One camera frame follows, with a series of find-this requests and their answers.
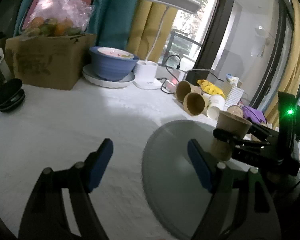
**black device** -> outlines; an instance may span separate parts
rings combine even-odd
[[[258,141],[240,139],[231,133],[215,129],[213,136],[231,144],[232,158],[271,172],[297,176],[300,168],[298,143],[295,136],[296,100],[294,95],[278,92],[279,123],[277,132],[259,124],[253,124],[248,133]]]
[[[0,32],[0,46],[4,47],[4,43],[5,35]],[[19,106],[25,99],[26,94],[21,88],[22,81],[12,78],[1,47],[0,50],[0,111],[8,112]]]

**purple cloth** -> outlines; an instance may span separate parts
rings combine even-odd
[[[242,111],[243,111],[243,117],[245,119],[250,118],[252,120],[252,122],[254,123],[267,123],[266,118],[264,116],[264,114],[262,113],[262,111],[259,111],[257,109],[254,109],[250,106],[243,106],[242,107]]]

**teal curtain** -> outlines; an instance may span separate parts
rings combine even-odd
[[[15,26],[15,36],[19,34],[19,26],[30,3],[31,0],[22,0]],[[137,3],[138,0],[94,0],[95,11],[90,19],[87,33],[98,35],[98,46],[125,49]]]

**gray round plate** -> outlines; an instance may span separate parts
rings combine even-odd
[[[211,199],[191,164],[187,143],[196,139],[209,151],[213,130],[200,122],[173,121],[152,134],[143,152],[146,199],[159,222],[178,239],[191,239]],[[229,166],[241,170],[234,163]]]

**plastic bag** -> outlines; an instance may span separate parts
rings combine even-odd
[[[77,35],[88,27],[94,6],[82,0],[39,0],[27,36]]]

